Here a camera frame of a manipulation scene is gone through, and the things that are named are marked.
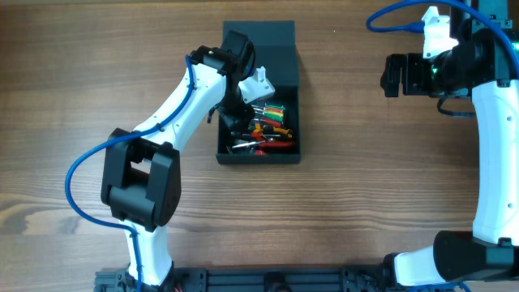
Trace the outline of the orange black pliers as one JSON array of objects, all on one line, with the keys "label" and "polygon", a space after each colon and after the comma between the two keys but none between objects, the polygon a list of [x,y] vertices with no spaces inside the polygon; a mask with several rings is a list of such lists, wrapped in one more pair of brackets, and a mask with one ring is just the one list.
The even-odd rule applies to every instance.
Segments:
[{"label": "orange black pliers", "polygon": [[256,123],[253,127],[251,127],[251,131],[254,135],[265,137],[278,137],[288,140],[291,140],[294,137],[294,133],[290,129],[260,123]]}]

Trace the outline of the clear case coloured screwdrivers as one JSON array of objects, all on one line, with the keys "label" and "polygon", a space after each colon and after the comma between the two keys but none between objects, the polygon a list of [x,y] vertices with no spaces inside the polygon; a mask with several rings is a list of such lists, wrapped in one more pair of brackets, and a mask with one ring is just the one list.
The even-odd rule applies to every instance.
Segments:
[{"label": "clear case coloured screwdrivers", "polygon": [[253,105],[255,111],[254,120],[273,127],[285,125],[286,108],[283,105],[263,104]]}]

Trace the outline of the red handled cutters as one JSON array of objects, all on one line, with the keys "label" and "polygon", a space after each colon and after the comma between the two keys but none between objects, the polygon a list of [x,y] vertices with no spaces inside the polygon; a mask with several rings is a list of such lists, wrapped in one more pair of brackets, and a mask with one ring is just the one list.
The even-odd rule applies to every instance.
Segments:
[{"label": "red handled cutters", "polygon": [[275,140],[270,138],[261,140],[253,147],[252,153],[256,156],[267,156],[274,152],[280,152],[292,148],[295,143],[291,140]]}]

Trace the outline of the dark green box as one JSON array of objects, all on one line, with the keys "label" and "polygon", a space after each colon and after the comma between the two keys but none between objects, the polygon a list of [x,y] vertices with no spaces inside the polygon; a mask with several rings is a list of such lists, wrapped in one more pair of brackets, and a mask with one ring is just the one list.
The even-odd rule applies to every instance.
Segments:
[{"label": "dark green box", "polygon": [[299,69],[295,44],[295,26],[292,20],[232,21],[223,23],[223,36],[234,30],[248,36],[256,52],[255,67],[264,67],[266,77],[274,87],[272,97],[252,102],[258,112],[267,106],[283,109],[283,127],[291,131],[292,140],[281,147],[245,144],[246,140],[234,134],[218,121],[217,162],[221,165],[297,164],[301,160],[301,131],[299,110]]}]

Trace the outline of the black red small screwdriver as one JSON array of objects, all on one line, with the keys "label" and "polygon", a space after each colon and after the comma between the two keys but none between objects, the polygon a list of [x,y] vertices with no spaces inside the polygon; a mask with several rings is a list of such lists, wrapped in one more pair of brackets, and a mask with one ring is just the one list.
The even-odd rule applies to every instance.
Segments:
[{"label": "black red small screwdriver", "polygon": [[231,131],[230,135],[239,140],[262,140],[264,138],[259,132]]}]

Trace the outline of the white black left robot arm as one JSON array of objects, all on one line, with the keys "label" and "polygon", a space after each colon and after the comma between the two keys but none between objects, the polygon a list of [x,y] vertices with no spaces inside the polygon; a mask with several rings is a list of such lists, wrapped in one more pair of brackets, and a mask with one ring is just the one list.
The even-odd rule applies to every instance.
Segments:
[{"label": "white black left robot arm", "polygon": [[101,201],[119,220],[132,249],[126,287],[172,288],[173,261],[165,225],[181,195],[180,154],[203,118],[217,111],[231,131],[254,116],[239,83],[249,79],[255,47],[247,35],[229,31],[222,45],[187,55],[183,80],[152,117],[133,131],[115,129],[108,139]]}]

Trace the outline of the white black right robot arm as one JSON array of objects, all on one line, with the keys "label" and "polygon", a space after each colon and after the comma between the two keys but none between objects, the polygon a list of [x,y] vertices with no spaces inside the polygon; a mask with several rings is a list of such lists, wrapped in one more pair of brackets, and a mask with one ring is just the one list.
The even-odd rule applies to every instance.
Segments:
[{"label": "white black right robot arm", "polygon": [[387,97],[468,98],[478,123],[478,207],[469,231],[441,231],[430,247],[388,255],[382,290],[465,287],[470,281],[518,278],[518,33],[505,1],[452,1],[450,15],[430,1],[418,22],[420,54],[386,59]]}]

